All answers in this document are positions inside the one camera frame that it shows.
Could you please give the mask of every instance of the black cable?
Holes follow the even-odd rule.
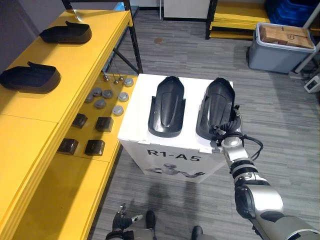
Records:
[[[255,154],[253,154],[251,156],[252,161],[255,161],[260,156],[261,151],[264,149],[264,144],[260,140],[254,138],[252,136],[248,136],[246,134],[242,135],[242,133],[237,132],[237,131],[236,132],[227,132],[226,134],[219,136],[218,139],[222,141],[222,140],[224,140],[224,139],[226,139],[228,137],[238,137],[238,138],[240,138],[241,141],[242,141],[242,146],[243,147],[245,147],[245,139],[250,140],[250,141],[256,143],[257,145],[259,145],[260,146],[259,150],[256,151]]]
[[[264,149],[264,144],[263,144],[260,140],[254,138],[254,137],[252,137],[252,136],[247,136],[246,134],[243,135],[242,138],[243,138],[243,139],[248,139],[248,140],[250,140],[250,141],[252,141],[252,142],[254,142],[254,143],[256,143],[256,144],[258,144],[258,145],[260,146],[259,150],[256,151],[256,153],[251,156],[252,161],[255,161],[255,160],[259,157],[262,149]]]

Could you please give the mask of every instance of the gray round part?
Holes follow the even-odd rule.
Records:
[[[95,101],[94,106],[97,109],[103,109],[106,106],[106,102],[103,99],[99,99],[99,100]]]
[[[89,93],[88,96],[86,96],[86,99],[84,100],[84,102],[86,104],[91,103],[94,100],[94,96],[92,95],[92,93]]]
[[[94,97],[100,97],[102,94],[102,89],[100,87],[96,87],[92,90],[92,95]]]
[[[112,109],[112,112],[114,115],[116,116],[121,116],[124,113],[124,109],[122,106],[116,105],[114,106],[114,108]]]
[[[126,102],[126,101],[128,101],[128,99],[129,99],[128,93],[126,93],[126,92],[120,92],[120,93],[119,93],[119,95],[118,95],[118,100],[119,100],[120,102]]]
[[[104,90],[103,92],[102,92],[102,97],[104,97],[105,99],[110,99],[110,98],[112,98],[113,97],[113,93],[112,93],[112,91],[111,90]]]
[[[132,78],[126,78],[123,82],[126,87],[131,87],[134,84],[134,80]]]

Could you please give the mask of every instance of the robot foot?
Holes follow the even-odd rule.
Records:
[[[156,215],[151,210],[148,210],[145,214],[145,225],[147,229],[155,229],[156,227]]]
[[[194,226],[192,229],[191,240],[197,240],[200,235],[204,234],[202,227]]]

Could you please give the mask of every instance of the blue crate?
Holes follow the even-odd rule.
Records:
[[[267,0],[265,10],[271,23],[302,27],[318,4],[318,0],[308,1],[308,5],[297,4],[298,0]]]

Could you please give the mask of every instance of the yellow shelf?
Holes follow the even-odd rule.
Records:
[[[126,26],[132,26],[129,11],[79,10],[78,14],[90,25],[90,41],[82,45],[52,44],[38,37],[10,65],[26,66],[31,61],[55,66],[61,74],[56,89],[48,94],[31,94],[0,86],[1,126],[5,126],[0,130],[0,152],[6,156],[0,160],[0,184],[9,189],[3,191],[0,200],[0,239],[9,240],[14,235],[104,63]],[[65,21],[77,22],[65,11],[51,26],[64,25]]]
[[[122,75],[124,78],[136,76]],[[14,240],[86,240],[99,202],[113,168],[120,143],[117,139],[124,114],[114,116],[110,110],[114,105],[127,108],[134,85],[114,85],[113,77],[104,82],[100,75],[94,87],[111,89],[113,98],[106,100],[104,109],[96,109],[92,103],[84,103],[80,113],[88,117],[83,128],[70,127],[66,138],[75,138],[79,144],[75,155],[55,154],[44,174],[27,210],[15,232]],[[119,102],[120,92],[129,95],[129,101]],[[98,117],[113,119],[111,132],[95,129]],[[102,139],[105,147],[102,156],[84,155],[89,139]]]
[[[111,163],[56,154],[14,240],[86,239]]]
[[[220,28],[231,28],[231,29],[247,29],[247,30],[255,30],[256,23],[239,23],[239,22],[218,22],[212,21],[210,24],[210,29],[214,29],[214,27]]]
[[[221,39],[252,39],[253,35],[250,32],[233,32],[233,31],[211,31],[210,38]]]
[[[263,4],[218,1],[210,30],[214,27],[254,30],[257,23],[270,23]],[[219,37],[229,38],[229,35],[220,34]]]

